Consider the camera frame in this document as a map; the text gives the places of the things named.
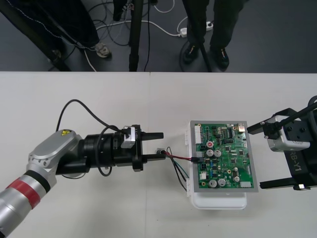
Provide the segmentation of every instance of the circuit board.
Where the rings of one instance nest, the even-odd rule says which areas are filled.
[[[195,124],[199,188],[254,188],[245,127]]]

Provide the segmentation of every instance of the electrolytic capacitor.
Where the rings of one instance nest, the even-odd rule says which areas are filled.
[[[224,180],[223,178],[219,179],[219,180],[218,180],[218,185],[219,185],[220,187],[225,186],[225,185],[226,185],[226,180]]]
[[[218,158],[218,157],[221,156],[221,151],[220,150],[215,150],[213,155]]]
[[[213,142],[212,142],[212,141],[208,141],[208,142],[206,143],[206,146],[207,146],[208,148],[212,148],[212,147],[213,147]]]
[[[210,180],[208,182],[209,187],[217,187],[217,181],[216,180]]]
[[[213,150],[208,150],[208,151],[206,151],[206,155],[207,155],[208,157],[213,156]]]
[[[239,182],[239,181],[240,181],[240,178],[239,178],[238,176],[236,176],[236,177],[233,178],[233,181]]]

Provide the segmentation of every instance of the green wire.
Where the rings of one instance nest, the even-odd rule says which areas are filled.
[[[174,162],[180,167],[180,169],[185,173],[185,175],[189,178],[188,174],[186,173],[186,171],[183,169],[183,167],[181,167],[181,165],[179,163],[177,163],[175,160]]]

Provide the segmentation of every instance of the red wire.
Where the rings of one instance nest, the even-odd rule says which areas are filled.
[[[165,151],[164,154],[166,154],[166,155],[169,156],[169,157],[177,158],[177,159],[180,159],[180,160],[189,160],[189,161],[191,160],[191,158],[186,158],[186,157],[180,157],[180,156],[171,155],[171,154],[169,154],[167,151]]]

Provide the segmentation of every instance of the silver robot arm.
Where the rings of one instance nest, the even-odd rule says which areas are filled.
[[[60,130],[29,154],[26,173],[0,193],[0,238],[7,237],[57,183],[61,157],[76,154],[81,139],[74,131]]]

